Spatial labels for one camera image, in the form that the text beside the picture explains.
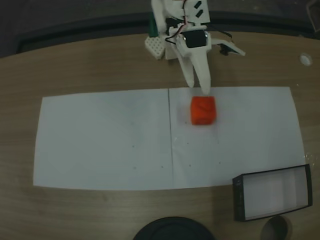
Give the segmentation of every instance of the black round object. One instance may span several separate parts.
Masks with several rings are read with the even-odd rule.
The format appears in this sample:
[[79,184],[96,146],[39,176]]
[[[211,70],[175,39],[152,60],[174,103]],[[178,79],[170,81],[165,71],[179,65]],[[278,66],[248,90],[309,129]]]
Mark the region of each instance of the black round object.
[[165,217],[142,228],[133,240],[216,240],[206,227],[185,217]]

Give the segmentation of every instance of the white 3d-printed robot part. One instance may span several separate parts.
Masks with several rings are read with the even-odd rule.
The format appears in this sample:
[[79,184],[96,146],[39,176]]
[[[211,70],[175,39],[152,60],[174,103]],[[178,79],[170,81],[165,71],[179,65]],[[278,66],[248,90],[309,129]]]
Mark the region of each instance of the white 3d-printed robot part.
[[160,37],[147,37],[144,41],[145,48],[157,59],[160,60],[165,53],[165,47]]

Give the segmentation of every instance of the wood grain surface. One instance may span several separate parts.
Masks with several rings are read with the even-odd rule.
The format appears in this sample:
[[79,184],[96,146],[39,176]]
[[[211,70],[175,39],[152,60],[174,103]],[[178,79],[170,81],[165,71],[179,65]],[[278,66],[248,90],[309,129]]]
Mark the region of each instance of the wood grain surface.
[[[247,55],[226,57],[215,47],[208,56],[212,86],[291,88],[306,161],[311,163],[313,206],[285,216],[292,224],[291,239],[319,239],[320,42],[233,34]],[[33,186],[42,97],[187,86],[179,63],[155,60],[144,48],[145,38],[93,39],[0,59],[0,239],[131,240],[147,223],[168,216],[195,219],[218,240],[260,239],[268,219],[235,222],[231,185],[159,191]],[[312,66],[299,62],[303,52],[312,56]]]

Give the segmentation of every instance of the white paper sheet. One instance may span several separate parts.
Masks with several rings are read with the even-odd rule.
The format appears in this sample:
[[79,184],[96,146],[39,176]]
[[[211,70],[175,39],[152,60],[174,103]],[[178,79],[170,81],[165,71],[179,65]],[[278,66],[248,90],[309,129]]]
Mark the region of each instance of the white paper sheet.
[[193,126],[199,88],[169,90],[174,188],[232,184],[232,178],[305,163],[289,87],[217,87],[217,120]]
[[305,163],[288,87],[214,88],[217,121],[193,126],[190,102],[200,91],[43,98],[33,184],[93,190],[196,188]]
[[92,190],[172,189],[167,89],[42,100],[33,184]]

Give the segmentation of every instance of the dark background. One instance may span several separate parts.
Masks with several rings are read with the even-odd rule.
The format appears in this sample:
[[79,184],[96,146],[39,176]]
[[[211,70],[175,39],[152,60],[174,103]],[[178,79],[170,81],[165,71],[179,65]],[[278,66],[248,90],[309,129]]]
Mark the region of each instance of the dark background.
[[[308,22],[310,0],[208,0],[210,11],[256,14]],[[151,0],[1,0],[0,57],[16,36],[66,23],[151,12]]]

